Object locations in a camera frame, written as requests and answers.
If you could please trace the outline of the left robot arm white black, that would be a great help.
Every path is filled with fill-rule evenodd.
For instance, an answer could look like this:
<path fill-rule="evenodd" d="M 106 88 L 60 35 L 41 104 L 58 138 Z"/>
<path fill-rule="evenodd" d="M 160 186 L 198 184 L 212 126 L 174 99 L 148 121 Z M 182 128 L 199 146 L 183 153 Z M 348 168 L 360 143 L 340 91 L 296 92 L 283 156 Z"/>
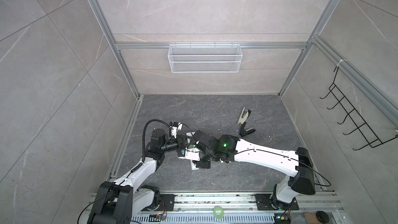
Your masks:
<path fill-rule="evenodd" d="M 151 141 L 144 144 L 141 160 L 120 178 L 100 185 L 95 200 L 89 204 L 92 208 L 88 224 L 129 224 L 141 210 L 158 209 L 160 190 L 143 182 L 160 168 L 166 152 L 177 151 L 182 158 L 187 157 L 194 133 L 179 133 L 180 129 L 179 125 L 170 126 L 169 133 L 154 130 Z"/>

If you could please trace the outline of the white remote control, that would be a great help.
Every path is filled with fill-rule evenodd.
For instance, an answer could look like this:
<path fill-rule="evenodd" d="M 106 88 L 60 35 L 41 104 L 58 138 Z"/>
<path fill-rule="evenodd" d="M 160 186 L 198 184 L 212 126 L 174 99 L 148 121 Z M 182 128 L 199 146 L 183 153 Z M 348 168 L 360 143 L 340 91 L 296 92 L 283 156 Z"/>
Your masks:
<path fill-rule="evenodd" d="M 196 171 L 199 168 L 197 167 L 197 161 L 196 160 L 190 160 L 190 166 L 191 166 L 191 170 Z"/>

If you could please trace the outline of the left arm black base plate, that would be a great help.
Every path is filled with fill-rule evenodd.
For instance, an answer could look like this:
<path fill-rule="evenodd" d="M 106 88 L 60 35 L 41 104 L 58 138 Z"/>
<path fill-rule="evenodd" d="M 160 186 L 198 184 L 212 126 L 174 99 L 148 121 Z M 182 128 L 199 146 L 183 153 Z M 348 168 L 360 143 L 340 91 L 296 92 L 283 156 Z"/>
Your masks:
<path fill-rule="evenodd" d="M 152 204 L 147 207 L 149 211 L 173 211 L 175 205 L 176 195 L 174 194 L 160 194 L 155 195 Z"/>

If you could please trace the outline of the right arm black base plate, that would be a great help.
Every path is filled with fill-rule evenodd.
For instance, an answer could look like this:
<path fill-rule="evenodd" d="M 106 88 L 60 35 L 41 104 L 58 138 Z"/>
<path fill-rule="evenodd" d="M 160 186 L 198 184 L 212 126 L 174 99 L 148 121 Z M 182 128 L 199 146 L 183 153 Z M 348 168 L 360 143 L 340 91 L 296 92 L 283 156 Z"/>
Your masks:
<path fill-rule="evenodd" d="M 271 210 L 299 210 L 296 198 L 290 203 L 285 203 L 276 199 L 272 194 L 255 194 L 257 208 L 260 211 L 271 211 Z"/>

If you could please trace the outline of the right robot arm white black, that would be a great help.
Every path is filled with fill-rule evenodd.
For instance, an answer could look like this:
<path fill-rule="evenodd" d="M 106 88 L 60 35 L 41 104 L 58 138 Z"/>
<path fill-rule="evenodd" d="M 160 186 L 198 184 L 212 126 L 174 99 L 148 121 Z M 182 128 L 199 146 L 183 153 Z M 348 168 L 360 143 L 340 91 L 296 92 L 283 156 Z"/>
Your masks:
<path fill-rule="evenodd" d="M 194 161 L 197 168 L 208 169 L 210 161 L 245 162 L 284 173 L 283 180 L 274 186 L 273 193 L 265 201 L 272 209 L 289 209 L 297 195 L 312 196 L 316 193 L 315 171 L 306 148 L 279 150 L 231 135 L 217 139 L 202 131 L 191 135 L 190 144 L 199 150 L 200 162 L 205 163 L 201 165 Z"/>

